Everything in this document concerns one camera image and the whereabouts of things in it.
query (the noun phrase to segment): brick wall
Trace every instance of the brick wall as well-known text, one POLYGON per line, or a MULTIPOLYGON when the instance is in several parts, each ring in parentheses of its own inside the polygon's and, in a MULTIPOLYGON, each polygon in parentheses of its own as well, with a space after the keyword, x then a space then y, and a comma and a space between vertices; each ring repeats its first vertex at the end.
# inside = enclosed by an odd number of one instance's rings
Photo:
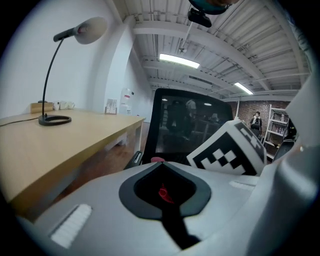
MULTIPOLYGON (((232 108, 233 118, 236 116, 237 112, 237 102, 228 102, 232 108)), ((262 119, 262 135, 266 134, 268 120, 269 120, 269 111, 270 104, 273 108, 285 109, 290 102, 288 101, 240 101, 239 105, 239 119, 244 120, 248 127, 250 120, 256 111, 260 112, 260 118, 262 119)))

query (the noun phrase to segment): vent grille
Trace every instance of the vent grille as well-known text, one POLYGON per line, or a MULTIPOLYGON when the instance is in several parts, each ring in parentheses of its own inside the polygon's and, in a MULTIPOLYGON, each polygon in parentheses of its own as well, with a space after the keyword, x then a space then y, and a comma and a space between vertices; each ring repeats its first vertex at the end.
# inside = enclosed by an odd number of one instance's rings
POLYGON ((190 78, 190 79, 193 79, 193 80, 198 80, 198 81, 200 81, 200 82, 206 83, 206 84, 211 85, 211 86, 213 86, 213 85, 214 85, 212 82, 209 82, 209 81, 203 80, 203 79, 198 78, 198 77, 195 77, 195 76, 191 76, 191 75, 189 75, 189 78, 190 78))

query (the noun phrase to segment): black chair back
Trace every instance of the black chair back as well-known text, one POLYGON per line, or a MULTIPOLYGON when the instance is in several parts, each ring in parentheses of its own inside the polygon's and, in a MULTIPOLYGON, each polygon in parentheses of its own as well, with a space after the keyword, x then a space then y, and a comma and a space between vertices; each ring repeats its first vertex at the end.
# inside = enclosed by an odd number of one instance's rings
POLYGON ((142 163, 160 157, 188 165, 187 155, 233 119, 228 103, 176 89, 157 89, 142 163))

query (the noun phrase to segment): ceiling light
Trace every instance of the ceiling light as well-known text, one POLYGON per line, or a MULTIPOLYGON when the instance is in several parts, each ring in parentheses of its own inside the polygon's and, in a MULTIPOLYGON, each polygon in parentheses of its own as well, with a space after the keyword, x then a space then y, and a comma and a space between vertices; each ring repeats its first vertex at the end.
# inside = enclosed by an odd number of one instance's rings
POLYGON ((186 66, 189 66, 189 67, 192 67, 195 69, 199 68, 199 66, 200 66, 199 63, 193 62, 191 60, 187 60, 185 58, 179 58, 179 57, 167 55, 167 54, 160 54, 160 60, 179 63, 179 64, 186 65, 186 66))
POLYGON ((246 87, 244 87, 241 83, 236 82, 234 85, 239 87, 241 90, 244 90, 247 94, 254 94, 253 92, 249 91, 246 87))

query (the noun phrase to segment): desk surface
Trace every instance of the desk surface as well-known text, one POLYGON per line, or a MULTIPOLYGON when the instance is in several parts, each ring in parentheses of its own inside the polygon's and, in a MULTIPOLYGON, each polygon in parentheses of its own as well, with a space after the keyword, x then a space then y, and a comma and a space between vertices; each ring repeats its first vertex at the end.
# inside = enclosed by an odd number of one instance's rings
MULTIPOLYGON (((69 116, 72 122, 41 126, 36 119, 0 127, 0 187, 18 213, 105 145, 144 121, 139 116, 80 110, 52 111, 50 115, 69 116)), ((38 116, 4 118, 0 125, 38 116)))

